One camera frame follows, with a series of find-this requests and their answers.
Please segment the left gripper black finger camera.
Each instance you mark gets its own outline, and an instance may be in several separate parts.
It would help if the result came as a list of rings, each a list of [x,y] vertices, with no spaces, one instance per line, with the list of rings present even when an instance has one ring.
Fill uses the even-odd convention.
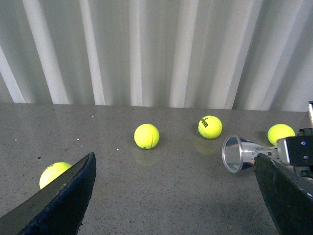
[[[2,235],[76,235],[89,205],[96,157],[87,154],[46,187],[0,218]]]

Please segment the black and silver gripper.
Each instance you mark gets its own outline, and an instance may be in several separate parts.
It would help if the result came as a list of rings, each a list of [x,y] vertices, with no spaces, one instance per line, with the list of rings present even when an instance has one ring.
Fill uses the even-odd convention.
[[[281,235],[313,233],[313,128],[277,141],[282,165],[264,154],[255,160],[255,176],[275,227]],[[291,172],[285,166],[292,166]]]

